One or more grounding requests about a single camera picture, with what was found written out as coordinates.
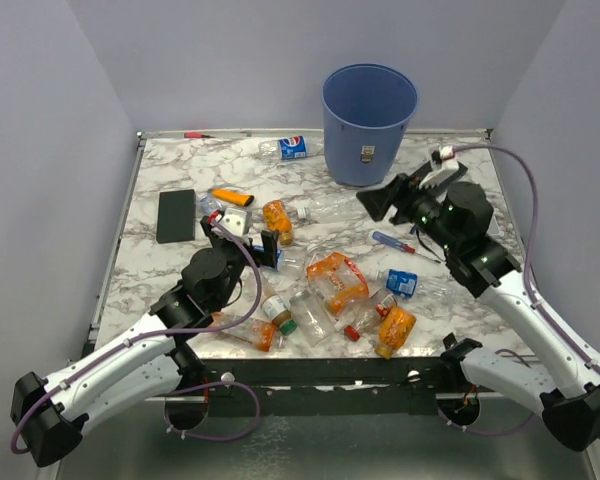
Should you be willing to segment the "small orange juice bottle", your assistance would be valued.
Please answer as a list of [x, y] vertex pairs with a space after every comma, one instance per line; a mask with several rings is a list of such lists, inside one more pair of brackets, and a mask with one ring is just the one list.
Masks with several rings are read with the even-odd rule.
[[279, 233], [278, 241], [287, 246], [293, 243], [293, 230], [291, 220], [281, 200], [270, 201], [262, 208], [264, 221], [269, 231]]

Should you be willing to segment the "clear bottle white cap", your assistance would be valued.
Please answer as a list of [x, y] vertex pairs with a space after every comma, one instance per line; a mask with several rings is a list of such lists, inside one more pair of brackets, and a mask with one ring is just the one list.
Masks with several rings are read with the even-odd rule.
[[359, 220], [367, 212], [354, 195], [328, 195], [302, 203], [297, 214], [302, 220], [336, 223]]

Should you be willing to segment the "large crushed orange-label bottle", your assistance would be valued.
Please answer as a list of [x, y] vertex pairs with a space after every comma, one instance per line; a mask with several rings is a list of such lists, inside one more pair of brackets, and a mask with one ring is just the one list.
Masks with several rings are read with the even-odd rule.
[[365, 277], [342, 253], [318, 256], [306, 268], [306, 275], [310, 288], [334, 317], [342, 316], [353, 303], [368, 298], [369, 286]]

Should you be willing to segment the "clear wide bottle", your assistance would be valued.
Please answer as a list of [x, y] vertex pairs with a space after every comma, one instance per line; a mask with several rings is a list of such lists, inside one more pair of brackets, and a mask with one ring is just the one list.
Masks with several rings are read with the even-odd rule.
[[289, 299], [294, 321], [311, 347], [332, 336], [335, 328], [319, 299], [309, 290], [294, 293]]

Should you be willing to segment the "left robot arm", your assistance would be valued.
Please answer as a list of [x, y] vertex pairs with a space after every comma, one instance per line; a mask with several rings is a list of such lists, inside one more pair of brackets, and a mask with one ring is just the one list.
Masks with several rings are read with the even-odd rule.
[[261, 294], [260, 266], [277, 264], [278, 232], [262, 231], [263, 245], [256, 248], [222, 221], [220, 215], [201, 220], [209, 246], [193, 254], [178, 282], [126, 331], [59, 371], [45, 377], [29, 372], [16, 381], [13, 454], [50, 466], [96, 425], [135, 403], [206, 389], [204, 365], [189, 340], [218, 331], [213, 316], [229, 304], [244, 268], [251, 268]]

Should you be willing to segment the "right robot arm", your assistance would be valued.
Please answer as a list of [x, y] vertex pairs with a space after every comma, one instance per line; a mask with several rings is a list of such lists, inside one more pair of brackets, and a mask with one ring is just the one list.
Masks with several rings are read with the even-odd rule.
[[470, 340], [445, 352], [441, 383], [498, 392], [540, 416], [566, 448], [581, 452], [600, 439], [600, 353], [589, 346], [530, 285], [509, 251], [488, 235], [493, 207], [481, 186], [455, 182], [438, 201], [417, 180], [397, 175], [388, 185], [357, 193], [380, 221], [390, 208], [394, 225], [413, 223], [440, 246], [451, 276], [492, 308], [535, 353], [542, 376]]

